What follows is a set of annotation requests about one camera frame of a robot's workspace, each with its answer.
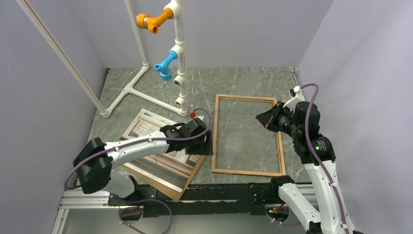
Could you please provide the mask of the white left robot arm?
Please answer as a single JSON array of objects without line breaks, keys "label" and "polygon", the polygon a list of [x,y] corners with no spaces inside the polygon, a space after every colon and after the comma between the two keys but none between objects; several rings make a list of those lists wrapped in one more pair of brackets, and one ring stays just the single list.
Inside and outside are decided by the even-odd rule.
[{"label": "white left robot arm", "polygon": [[146,136],[118,142],[90,140],[73,161],[84,194],[106,191],[132,205],[141,198],[133,176],[114,171],[125,163],[156,154],[184,150],[190,155],[213,154],[212,131],[195,117],[187,123],[165,125]]}]

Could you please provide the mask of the brown backing board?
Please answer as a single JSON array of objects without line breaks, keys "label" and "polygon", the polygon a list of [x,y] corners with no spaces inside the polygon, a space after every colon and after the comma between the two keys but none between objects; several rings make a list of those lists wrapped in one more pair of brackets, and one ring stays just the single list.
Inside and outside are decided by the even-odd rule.
[{"label": "brown backing board", "polygon": [[173,201],[179,201],[205,160],[185,150],[146,156],[123,167]]}]

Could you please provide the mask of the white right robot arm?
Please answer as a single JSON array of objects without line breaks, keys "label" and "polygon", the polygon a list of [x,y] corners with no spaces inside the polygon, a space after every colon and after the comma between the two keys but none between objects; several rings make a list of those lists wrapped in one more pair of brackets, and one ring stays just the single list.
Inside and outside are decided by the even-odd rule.
[{"label": "white right robot arm", "polygon": [[256,115],[256,119],[265,129],[292,138],[294,150],[310,176],[318,206],[314,207],[304,197],[288,175],[271,179],[269,198],[285,203],[307,234],[359,233],[342,198],[332,143],[319,133],[317,105],[300,101],[289,111],[279,101],[270,110]]}]

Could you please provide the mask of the glossy room photo print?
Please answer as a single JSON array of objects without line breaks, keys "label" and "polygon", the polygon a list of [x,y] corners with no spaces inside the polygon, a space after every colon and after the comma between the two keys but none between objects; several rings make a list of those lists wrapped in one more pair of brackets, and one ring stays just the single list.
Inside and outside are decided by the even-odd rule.
[{"label": "glossy room photo print", "polygon": [[146,137],[165,125],[173,125],[174,121],[158,114],[142,109],[129,127],[121,136],[122,140],[130,140],[136,137]]}]

